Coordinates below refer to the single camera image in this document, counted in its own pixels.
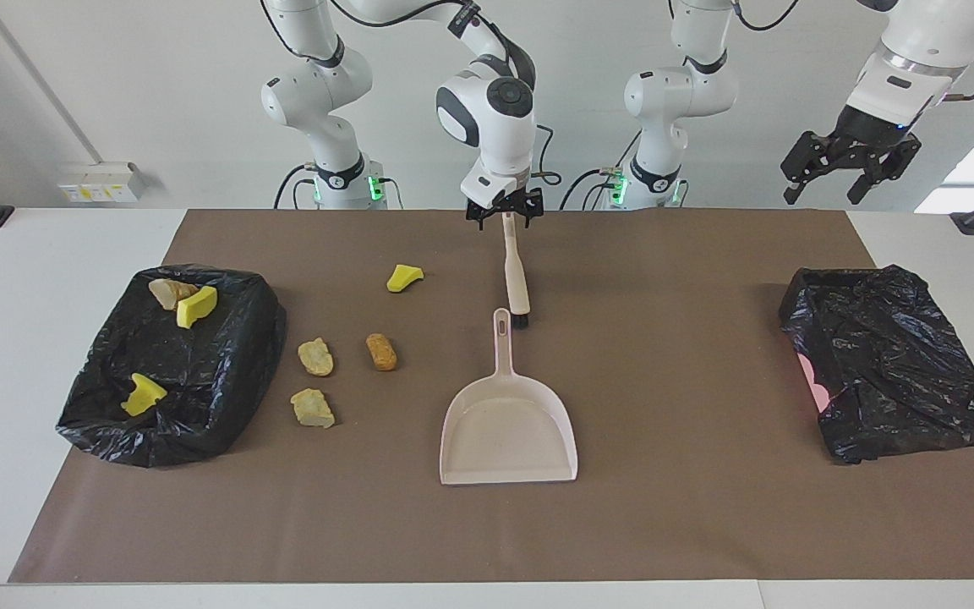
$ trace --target green led light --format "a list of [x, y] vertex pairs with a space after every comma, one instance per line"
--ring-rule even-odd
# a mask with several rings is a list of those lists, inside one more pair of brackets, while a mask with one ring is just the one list
[[615, 201], [615, 205], [622, 206], [622, 200], [626, 198], [626, 189], [629, 185], [630, 180], [627, 180], [626, 176], [619, 176], [618, 182], [615, 183], [615, 193], [611, 196], [612, 200]]
[[386, 191], [382, 189], [382, 185], [379, 184], [378, 178], [368, 176], [367, 184], [370, 184], [370, 198], [372, 198], [372, 200], [382, 200], [382, 197], [386, 196]]

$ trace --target black clamp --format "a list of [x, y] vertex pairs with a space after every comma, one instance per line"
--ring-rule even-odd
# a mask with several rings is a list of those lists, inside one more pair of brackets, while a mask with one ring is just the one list
[[453, 15], [453, 19], [450, 19], [449, 25], [446, 27], [454, 36], [460, 38], [464, 36], [468, 24], [472, 23], [477, 16], [479, 16], [479, 4], [473, 3], [472, 0], [465, 0], [463, 7], [457, 11], [456, 15]]
[[464, 212], [465, 220], [472, 220], [479, 224], [479, 230], [484, 230], [484, 220], [494, 216], [498, 212], [513, 211], [525, 218], [525, 228], [533, 218], [544, 215], [544, 190], [543, 189], [517, 189], [508, 196], [499, 195], [491, 201], [491, 208], [484, 209], [472, 200], [468, 200], [468, 209]]
[[914, 134], [893, 146], [870, 146], [849, 135], [820, 136], [814, 131], [800, 135], [780, 170], [791, 185], [784, 200], [795, 205], [809, 182], [838, 169], [862, 169], [862, 176], [847, 190], [847, 200], [858, 205], [862, 197], [885, 180], [898, 180], [922, 146]]

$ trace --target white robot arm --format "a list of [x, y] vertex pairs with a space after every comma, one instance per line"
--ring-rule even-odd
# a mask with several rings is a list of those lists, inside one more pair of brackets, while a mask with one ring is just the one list
[[687, 57], [683, 66], [630, 77], [626, 108], [641, 123], [641, 143], [606, 209], [666, 204], [687, 150], [687, 132], [676, 121], [720, 114], [735, 104], [738, 79], [726, 65], [725, 46], [732, 8], [731, 0], [680, 0], [671, 39]]
[[327, 209], [384, 209], [382, 166], [359, 149], [355, 129], [330, 112], [370, 91], [370, 66], [333, 30], [327, 0], [262, 0], [262, 7], [298, 63], [262, 86], [273, 120], [303, 132], [314, 151], [317, 204]]
[[428, 19], [447, 29], [475, 59], [438, 89], [438, 120], [453, 139], [479, 149], [479, 159], [461, 182], [467, 217], [482, 227], [498, 211], [529, 219], [544, 213], [540, 190], [526, 190], [536, 141], [533, 88], [536, 67], [472, 1], [345, 0], [349, 17], [378, 26]]
[[795, 204], [805, 185], [836, 169], [862, 169], [847, 197], [896, 180], [920, 149], [911, 133], [974, 61], [974, 0], [858, 0], [889, 16], [832, 134], [807, 131], [781, 163]]

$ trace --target food piece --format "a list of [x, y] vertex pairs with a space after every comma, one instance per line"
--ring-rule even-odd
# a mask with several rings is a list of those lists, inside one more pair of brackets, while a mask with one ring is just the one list
[[397, 367], [397, 352], [393, 350], [390, 339], [381, 334], [367, 337], [367, 349], [370, 358], [375, 360], [375, 368], [382, 371], [395, 370]]
[[423, 278], [423, 269], [420, 269], [420, 267], [397, 265], [396, 269], [393, 270], [390, 281], [386, 283], [386, 289], [397, 294], [398, 292], [402, 292], [403, 289], [408, 288], [413, 281], [421, 280], [421, 278]]
[[127, 401], [121, 404], [124, 411], [127, 411], [130, 416], [145, 413], [147, 409], [151, 409], [167, 395], [167, 389], [138, 373], [130, 375], [130, 380], [134, 381], [134, 390], [130, 393]]
[[329, 409], [326, 396], [317, 389], [304, 389], [291, 397], [295, 409], [295, 419], [305, 427], [330, 428], [337, 422]]
[[206, 285], [198, 290], [194, 296], [178, 301], [178, 308], [175, 309], [175, 322], [178, 323], [178, 327], [190, 329], [194, 322], [209, 315], [215, 308], [216, 288]]
[[333, 372], [333, 356], [325, 340], [320, 338], [298, 346], [298, 361], [314, 376], [329, 376]]
[[194, 296], [198, 293], [198, 288], [189, 283], [174, 280], [152, 280], [150, 281], [150, 292], [152, 292], [152, 296], [156, 296], [163, 309], [174, 311], [179, 300]]

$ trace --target wall socket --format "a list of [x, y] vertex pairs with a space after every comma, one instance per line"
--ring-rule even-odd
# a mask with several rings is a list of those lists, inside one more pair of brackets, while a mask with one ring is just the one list
[[64, 168], [58, 189], [70, 203], [138, 203], [145, 190], [132, 162], [101, 162]]

